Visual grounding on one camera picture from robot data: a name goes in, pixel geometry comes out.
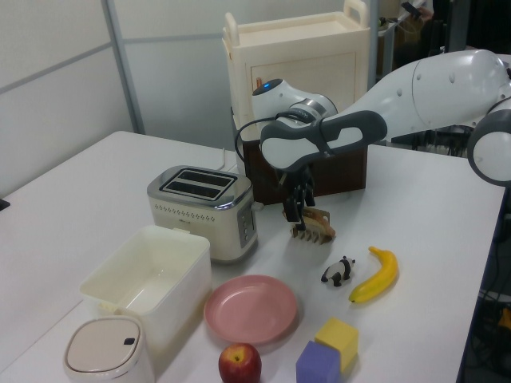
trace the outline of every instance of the panda figurine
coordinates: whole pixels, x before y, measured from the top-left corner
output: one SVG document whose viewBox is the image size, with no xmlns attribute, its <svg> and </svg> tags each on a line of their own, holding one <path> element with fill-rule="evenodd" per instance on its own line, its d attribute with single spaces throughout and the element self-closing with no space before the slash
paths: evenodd
<svg viewBox="0 0 511 383">
<path fill-rule="evenodd" d="M 321 282 L 328 282 L 328 279 L 331 279 L 334 281 L 335 287 L 341 286 L 341 281 L 347 281 L 350 278 L 350 272 L 354 265 L 354 259 L 343 257 L 325 270 Z"/>
</svg>

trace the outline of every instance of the cube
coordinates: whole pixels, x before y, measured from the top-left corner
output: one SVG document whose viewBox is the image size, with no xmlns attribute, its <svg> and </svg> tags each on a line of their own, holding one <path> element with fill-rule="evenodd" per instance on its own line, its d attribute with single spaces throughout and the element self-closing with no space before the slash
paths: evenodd
<svg viewBox="0 0 511 383">
<path fill-rule="evenodd" d="M 358 330 L 337 318 L 328 319 L 314 340 L 320 345 L 327 345 L 339 351 L 341 373 L 358 352 Z"/>
<path fill-rule="evenodd" d="M 296 362 L 296 383 L 338 383 L 339 371 L 338 350 L 309 341 Z"/>
</svg>

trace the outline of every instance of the yellow block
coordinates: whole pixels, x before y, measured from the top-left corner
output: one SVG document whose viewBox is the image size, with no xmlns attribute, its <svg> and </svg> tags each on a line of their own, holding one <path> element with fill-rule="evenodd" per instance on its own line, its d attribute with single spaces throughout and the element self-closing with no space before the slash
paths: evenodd
<svg viewBox="0 0 511 383">
<path fill-rule="evenodd" d="M 341 372 L 344 372 L 358 352 L 358 330 L 337 318 L 328 319 L 315 335 L 314 341 L 341 353 Z"/>
</svg>

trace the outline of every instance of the red apple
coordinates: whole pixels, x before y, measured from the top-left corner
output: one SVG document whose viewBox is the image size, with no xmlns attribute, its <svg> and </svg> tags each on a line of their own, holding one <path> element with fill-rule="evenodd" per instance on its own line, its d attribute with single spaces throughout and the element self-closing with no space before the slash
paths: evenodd
<svg viewBox="0 0 511 383">
<path fill-rule="evenodd" d="M 258 383 L 261 366 L 259 352 L 248 343 L 226 347 L 218 359 L 218 370 L 224 383 Z"/>
</svg>

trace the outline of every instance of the toaster slot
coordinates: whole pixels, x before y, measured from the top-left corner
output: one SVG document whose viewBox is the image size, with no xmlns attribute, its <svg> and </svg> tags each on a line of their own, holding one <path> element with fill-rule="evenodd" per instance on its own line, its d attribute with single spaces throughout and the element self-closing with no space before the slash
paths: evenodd
<svg viewBox="0 0 511 383">
<path fill-rule="evenodd" d="M 232 177 L 209 175 L 206 173 L 184 171 L 179 174 L 179 178 L 188 181 L 200 182 L 202 184 L 210 184 L 215 186 L 225 187 L 229 185 L 234 179 Z"/>
<path fill-rule="evenodd" d="M 184 184 L 178 181 L 169 183 L 164 189 L 170 192 L 181 192 L 187 195 L 201 196 L 212 199 L 216 198 L 221 192 L 221 190 L 218 189 L 206 188 L 205 186 L 195 184 Z"/>
<path fill-rule="evenodd" d="M 161 191 L 186 197 L 214 201 L 220 198 L 237 180 L 236 176 L 185 168 L 174 175 Z"/>
</svg>

